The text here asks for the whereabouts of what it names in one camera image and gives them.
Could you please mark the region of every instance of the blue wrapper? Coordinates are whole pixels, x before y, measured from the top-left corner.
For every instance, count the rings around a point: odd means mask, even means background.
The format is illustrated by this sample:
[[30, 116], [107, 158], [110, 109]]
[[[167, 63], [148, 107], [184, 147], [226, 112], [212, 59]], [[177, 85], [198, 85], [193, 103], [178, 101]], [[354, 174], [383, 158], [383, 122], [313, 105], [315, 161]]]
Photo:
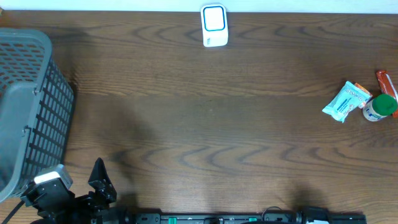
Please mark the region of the blue wrapper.
[[322, 110], [322, 112], [344, 123], [344, 119], [347, 117], [348, 113], [362, 102], [368, 101], [370, 97], [371, 95], [347, 81], [337, 96]]

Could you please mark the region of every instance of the gray plastic basket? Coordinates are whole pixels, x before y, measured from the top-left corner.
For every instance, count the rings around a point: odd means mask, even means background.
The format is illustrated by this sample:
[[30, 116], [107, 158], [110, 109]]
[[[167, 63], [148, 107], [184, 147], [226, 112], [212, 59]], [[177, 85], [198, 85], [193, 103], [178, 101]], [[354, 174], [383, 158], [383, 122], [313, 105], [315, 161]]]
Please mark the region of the gray plastic basket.
[[74, 96], [37, 30], [0, 29], [0, 202], [61, 163]]

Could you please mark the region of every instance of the green component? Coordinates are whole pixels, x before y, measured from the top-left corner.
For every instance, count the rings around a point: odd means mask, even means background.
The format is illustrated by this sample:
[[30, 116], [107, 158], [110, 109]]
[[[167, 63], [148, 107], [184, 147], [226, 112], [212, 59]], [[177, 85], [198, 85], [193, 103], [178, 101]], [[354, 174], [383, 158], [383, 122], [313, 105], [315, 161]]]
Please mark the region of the green component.
[[390, 95], [381, 94], [373, 99], [372, 107], [379, 115], [389, 116], [397, 110], [397, 101]]
[[177, 218], [169, 218], [169, 224], [177, 224]]

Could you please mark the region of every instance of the wire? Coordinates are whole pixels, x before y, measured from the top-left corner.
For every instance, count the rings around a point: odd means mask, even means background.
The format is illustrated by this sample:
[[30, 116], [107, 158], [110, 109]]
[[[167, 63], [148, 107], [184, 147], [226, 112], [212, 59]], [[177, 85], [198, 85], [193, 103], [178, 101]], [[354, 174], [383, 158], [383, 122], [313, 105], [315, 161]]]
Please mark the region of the wire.
[[264, 215], [267, 213], [267, 211], [270, 210], [270, 209], [273, 209], [273, 208], [277, 208], [277, 209], [279, 209], [279, 210], [282, 210], [282, 209], [279, 208], [278, 206], [271, 206], [271, 207], [268, 207], [268, 208], [265, 209], [265, 210], [263, 211], [263, 213], [261, 214], [261, 220], [262, 220], [262, 221], [265, 221], [265, 220], [264, 220]]
[[25, 204], [24, 201], [21, 200], [21, 202], [19, 202], [17, 204], [17, 206], [15, 206], [14, 209], [12, 209], [12, 211], [10, 212], [10, 214], [8, 214], [8, 216], [6, 217], [6, 219], [4, 219], [4, 221], [1, 224], [6, 224], [8, 223], [8, 221], [15, 215], [15, 213], [18, 212], [18, 210]]

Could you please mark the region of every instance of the white backdrop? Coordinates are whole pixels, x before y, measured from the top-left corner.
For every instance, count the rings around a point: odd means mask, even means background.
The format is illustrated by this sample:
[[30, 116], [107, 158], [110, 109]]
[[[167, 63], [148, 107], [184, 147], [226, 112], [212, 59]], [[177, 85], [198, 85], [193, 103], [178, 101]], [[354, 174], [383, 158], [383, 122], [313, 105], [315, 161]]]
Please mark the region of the white backdrop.
[[[204, 0], [0, 0], [3, 9], [198, 12]], [[221, 0], [228, 12], [397, 14], [398, 0]]]

